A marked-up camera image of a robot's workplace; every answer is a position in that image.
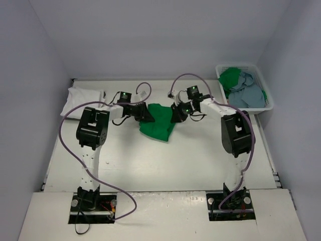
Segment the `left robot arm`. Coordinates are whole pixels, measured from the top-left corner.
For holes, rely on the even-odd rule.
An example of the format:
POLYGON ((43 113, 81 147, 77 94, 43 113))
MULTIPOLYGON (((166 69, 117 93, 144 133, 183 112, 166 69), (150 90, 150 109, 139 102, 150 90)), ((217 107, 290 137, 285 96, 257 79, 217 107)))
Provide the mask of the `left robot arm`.
POLYGON ((138 122, 155 122, 144 102, 146 98, 145 91, 134 96, 121 92, 117 103, 99 108, 84 108, 76 131, 76 139, 82 150, 81 161, 85 165, 77 195, 82 198, 82 205, 88 210, 96 210, 100 205, 100 183, 97 181, 99 155, 107 139, 109 123, 123 117, 133 117, 138 122))

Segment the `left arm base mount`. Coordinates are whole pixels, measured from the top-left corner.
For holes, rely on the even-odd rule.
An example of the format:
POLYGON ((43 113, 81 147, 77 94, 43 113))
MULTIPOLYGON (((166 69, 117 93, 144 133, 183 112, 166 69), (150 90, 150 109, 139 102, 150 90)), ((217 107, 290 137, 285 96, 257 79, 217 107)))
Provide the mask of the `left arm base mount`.
POLYGON ((102 193, 94 207, 89 207, 76 193, 73 194, 69 224, 114 224, 117 206, 115 193, 102 193))

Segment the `white t-shirt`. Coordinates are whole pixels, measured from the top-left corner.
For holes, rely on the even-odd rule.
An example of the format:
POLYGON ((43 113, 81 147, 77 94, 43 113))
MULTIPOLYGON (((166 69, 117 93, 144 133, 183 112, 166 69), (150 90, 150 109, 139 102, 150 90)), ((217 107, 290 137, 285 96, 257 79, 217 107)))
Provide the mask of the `white t-shirt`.
MULTIPOLYGON (((60 116, 65 116, 66 113, 69 112, 71 109, 84 103, 93 102, 93 101, 104 102, 105 100, 104 101, 100 100, 101 90, 102 89, 92 90, 92 89, 82 89, 79 87, 70 87, 68 89, 67 101, 63 107, 63 110, 60 116)), ((102 104, 93 103, 87 106, 80 107, 79 109, 70 113, 67 116, 67 118, 80 119, 85 107, 99 108, 99 107, 102 107, 102 104)))

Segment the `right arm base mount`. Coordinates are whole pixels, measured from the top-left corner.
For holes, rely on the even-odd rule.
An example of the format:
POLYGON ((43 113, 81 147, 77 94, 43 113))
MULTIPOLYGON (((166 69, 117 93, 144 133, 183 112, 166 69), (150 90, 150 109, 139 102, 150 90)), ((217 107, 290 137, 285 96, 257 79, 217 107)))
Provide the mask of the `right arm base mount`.
POLYGON ((240 190, 219 208, 227 193, 207 192, 209 221, 255 220, 255 212, 249 190, 240 190))

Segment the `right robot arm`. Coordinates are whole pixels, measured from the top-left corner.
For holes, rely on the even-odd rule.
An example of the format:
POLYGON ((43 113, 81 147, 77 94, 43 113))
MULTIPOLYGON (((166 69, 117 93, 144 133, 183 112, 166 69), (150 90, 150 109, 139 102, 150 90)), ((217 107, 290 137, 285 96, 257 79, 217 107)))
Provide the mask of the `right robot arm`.
POLYGON ((245 172, 249 169, 254 154, 255 135, 249 114, 219 103, 209 94, 199 93, 196 85, 185 92, 187 102, 181 100, 180 91, 168 93, 168 97, 174 100, 171 105, 171 122, 182 123, 196 112, 220 120, 222 146, 231 155, 223 183, 222 201, 226 206, 233 207, 240 201, 238 191, 244 189, 245 172))

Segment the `green t-shirt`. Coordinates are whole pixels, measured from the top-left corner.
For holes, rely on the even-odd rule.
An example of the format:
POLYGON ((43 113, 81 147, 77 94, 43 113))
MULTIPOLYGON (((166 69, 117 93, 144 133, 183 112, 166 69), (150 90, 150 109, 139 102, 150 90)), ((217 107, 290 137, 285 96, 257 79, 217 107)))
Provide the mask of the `green t-shirt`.
POLYGON ((149 138, 168 142, 175 127, 175 123, 171 123, 173 116, 172 109, 159 103, 151 103, 148 105, 148 111, 155 122, 141 121, 139 123, 139 131, 149 138))

